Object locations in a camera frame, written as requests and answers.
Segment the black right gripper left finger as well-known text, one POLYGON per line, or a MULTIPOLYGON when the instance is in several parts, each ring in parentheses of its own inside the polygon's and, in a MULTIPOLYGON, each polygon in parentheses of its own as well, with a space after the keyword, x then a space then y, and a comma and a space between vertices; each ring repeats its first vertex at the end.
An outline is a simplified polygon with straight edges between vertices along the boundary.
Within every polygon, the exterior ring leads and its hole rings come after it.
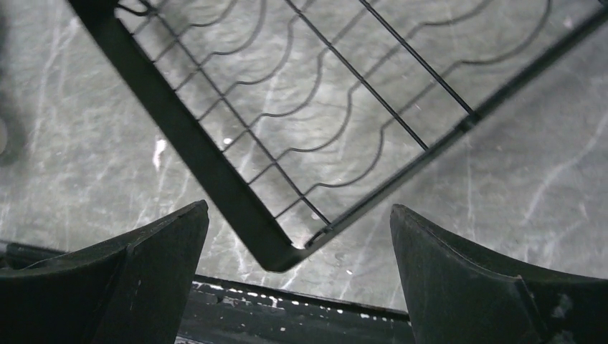
POLYGON ((196 201, 84 249, 1 271, 3 343, 173 343, 209 227, 196 201))

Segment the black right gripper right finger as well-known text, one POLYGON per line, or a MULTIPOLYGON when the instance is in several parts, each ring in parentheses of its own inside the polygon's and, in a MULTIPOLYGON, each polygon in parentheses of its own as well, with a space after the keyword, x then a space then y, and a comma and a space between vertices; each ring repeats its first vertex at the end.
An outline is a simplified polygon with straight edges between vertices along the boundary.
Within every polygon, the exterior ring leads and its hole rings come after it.
POLYGON ((391 238, 417 343, 605 343, 607 281, 505 256, 401 204, 391 238))

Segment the black wire dish rack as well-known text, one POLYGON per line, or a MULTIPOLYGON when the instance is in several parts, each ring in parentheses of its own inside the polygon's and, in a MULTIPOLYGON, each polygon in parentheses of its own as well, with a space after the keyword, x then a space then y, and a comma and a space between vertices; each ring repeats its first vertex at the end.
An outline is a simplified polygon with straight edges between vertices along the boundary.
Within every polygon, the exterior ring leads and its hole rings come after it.
POLYGON ((504 84, 478 109, 464 117, 444 137, 426 148, 421 155, 411 160, 387 181, 379 184, 345 214, 326 224, 303 248, 298 249, 257 194, 198 124, 134 40, 133 35, 115 17, 118 5, 117 1, 71 2, 71 7, 86 30, 211 197, 237 236, 260 266, 270 272, 286 272, 319 250, 452 147, 509 97, 607 23, 607 8, 601 6, 504 84))

